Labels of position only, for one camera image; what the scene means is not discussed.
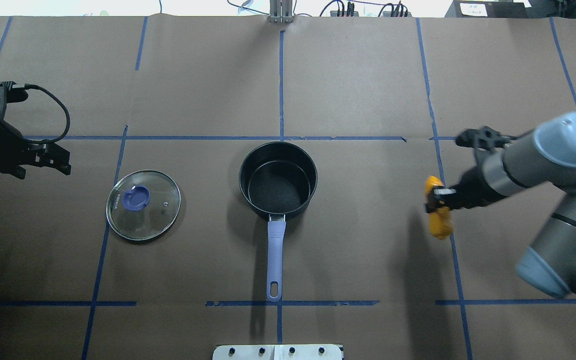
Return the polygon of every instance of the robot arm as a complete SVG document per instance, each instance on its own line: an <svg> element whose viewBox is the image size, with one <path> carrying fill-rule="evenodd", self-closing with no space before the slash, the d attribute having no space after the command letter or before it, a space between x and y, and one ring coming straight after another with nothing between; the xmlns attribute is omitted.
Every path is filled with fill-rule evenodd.
<svg viewBox="0 0 576 360"><path fill-rule="evenodd" d="M477 164L454 186L439 183L427 188L430 226L447 230L433 234L440 238L450 234L452 228L446 224L450 210L486 207L551 182L567 194L516 271L549 296L576 294L576 112L542 123L520 137L501 136L487 127L467 130L457 138L457 145L474 148Z"/></svg>
<svg viewBox="0 0 576 360"><path fill-rule="evenodd" d="M66 114L66 129L56 139L29 140L12 125L3 120L9 103L19 103L28 98L27 89L37 89L45 92L57 102ZM64 175L71 173L70 152L57 145L70 127L68 110L53 94L46 89L32 84L20 85L13 81L0 81L0 173L11 174L23 179L26 177L24 165L35 167L51 167Z"/></svg>

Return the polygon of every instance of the lid knob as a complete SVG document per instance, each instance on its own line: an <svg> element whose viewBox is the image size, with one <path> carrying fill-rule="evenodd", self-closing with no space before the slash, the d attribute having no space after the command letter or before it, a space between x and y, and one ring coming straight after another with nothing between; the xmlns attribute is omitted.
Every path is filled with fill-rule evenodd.
<svg viewBox="0 0 576 360"><path fill-rule="evenodd" d="M139 212L151 202L151 192L148 187L143 185L134 185L130 190L123 193L121 203L129 212Z"/></svg>

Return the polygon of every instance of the black box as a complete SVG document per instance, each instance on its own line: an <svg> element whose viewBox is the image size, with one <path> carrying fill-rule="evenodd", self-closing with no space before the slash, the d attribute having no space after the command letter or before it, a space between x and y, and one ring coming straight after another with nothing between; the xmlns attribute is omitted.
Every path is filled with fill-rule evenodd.
<svg viewBox="0 0 576 360"><path fill-rule="evenodd" d="M453 0L446 18L528 18L523 2Z"/></svg>

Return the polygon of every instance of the white label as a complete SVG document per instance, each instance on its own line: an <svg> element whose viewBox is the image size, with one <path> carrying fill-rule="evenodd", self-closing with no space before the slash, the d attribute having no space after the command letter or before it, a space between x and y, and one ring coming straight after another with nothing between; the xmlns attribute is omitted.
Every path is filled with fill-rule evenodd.
<svg viewBox="0 0 576 360"><path fill-rule="evenodd" d="M461 13L466 16L488 16L485 4L464 4L461 2L459 6L461 7Z"/></svg>

